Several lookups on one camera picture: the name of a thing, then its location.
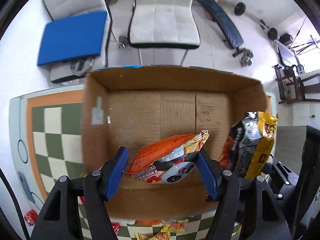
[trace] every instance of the snack wrapper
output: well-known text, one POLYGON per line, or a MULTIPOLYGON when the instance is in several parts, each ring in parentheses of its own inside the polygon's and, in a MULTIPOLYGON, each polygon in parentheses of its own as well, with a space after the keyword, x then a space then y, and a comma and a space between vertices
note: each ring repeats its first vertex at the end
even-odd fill
POLYGON ((111 223, 113 231, 115 232, 116 235, 118 235, 119 229, 120 229, 120 223, 111 223))
POLYGON ((184 227, 188 222, 188 218, 167 220, 161 232, 183 233, 184 227))
POLYGON ((137 240, 170 240, 170 232, 159 232, 152 237, 141 233, 134 233, 134 235, 137 240))
POLYGON ((175 135, 143 147, 126 176, 148 183, 176 183, 196 166, 198 153, 208 137, 208 130, 203 130, 197 135, 175 135))
POLYGON ((247 179, 260 175, 275 142, 277 121, 265 112, 247 112, 231 127, 220 166, 247 179))
POLYGON ((163 222, 161 220, 137 220, 137 225, 142 226, 153 226, 153 225, 162 225, 163 222))

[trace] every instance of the weight plate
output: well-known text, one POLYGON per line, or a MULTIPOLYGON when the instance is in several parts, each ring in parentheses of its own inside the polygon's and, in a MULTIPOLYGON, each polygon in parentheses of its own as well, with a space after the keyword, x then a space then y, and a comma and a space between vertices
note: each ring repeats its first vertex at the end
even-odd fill
POLYGON ((246 49, 244 52, 243 52, 243 56, 247 56, 249 58, 253 58, 253 52, 251 49, 246 49))
POLYGON ((248 67, 252 65, 252 60, 248 56, 242 56, 240 59, 242 67, 248 67))
POLYGON ((237 5, 235 6, 235 15, 243 15, 244 12, 245 12, 245 9, 246 9, 246 6, 244 3, 240 2, 240 3, 237 3, 237 5))
POLYGON ((268 38, 272 41, 277 40, 279 38, 278 31, 275 28, 270 28, 268 30, 268 38))

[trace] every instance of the screw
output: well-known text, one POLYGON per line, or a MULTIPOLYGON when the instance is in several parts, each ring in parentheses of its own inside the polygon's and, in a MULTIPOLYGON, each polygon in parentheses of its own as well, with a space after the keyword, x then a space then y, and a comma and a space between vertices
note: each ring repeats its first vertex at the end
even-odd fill
POLYGON ((262 177, 262 176, 257 176, 257 181, 260 181, 260 182, 264 182, 264 177, 262 177))
POLYGON ((92 173, 92 176, 99 176, 101 174, 101 171, 100 170, 94 170, 92 173))
POLYGON ((61 176, 61 177, 59 178, 59 181, 60 181, 60 182, 65 182, 67 179, 68 179, 67 176, 61 176))
POLYGON ((232 172, 229 170, 224 170, 222 173, 223 173, 223 175, 228 176, 228 177, 231 176, 231 174, 232 174, 232 172))

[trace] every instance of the orange snack bag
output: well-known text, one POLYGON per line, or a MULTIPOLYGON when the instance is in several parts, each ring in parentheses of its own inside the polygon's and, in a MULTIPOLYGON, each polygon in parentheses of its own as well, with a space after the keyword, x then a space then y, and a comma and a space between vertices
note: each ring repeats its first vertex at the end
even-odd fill
POLYGON ((175 135, 143 147, 126 175, 148 183, 175 183, 193 170, 208 137, 208 130, 203 130, 197 135, 175 135))

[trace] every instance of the chair leg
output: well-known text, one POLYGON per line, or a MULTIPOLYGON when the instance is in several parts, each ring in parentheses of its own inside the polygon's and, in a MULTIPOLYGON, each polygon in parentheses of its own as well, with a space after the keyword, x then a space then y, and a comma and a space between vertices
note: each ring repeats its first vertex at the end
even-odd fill
POLYGON ((183 57, 182 57, 182 60, 181 60, 181 62, 180 62, 180 66, 182 66, 182 64, 183 64, 183 62, 184 62, 184 60, 185 60, 185 58, 186 58, 186 56, 187 56, 188 51, 189 51, 188 49, 185 50, 185 52, 184 52, 184 54, 183 54, 183 57))
POLYGON ((139 63, 142 65, 141 49, 138 49, 139 63))
POLYGON ((115 39, 115 42, 118 42, 117 36, 113 32, 113 29, 111 29, 111 34, 112 34, 113 38, 115 39))

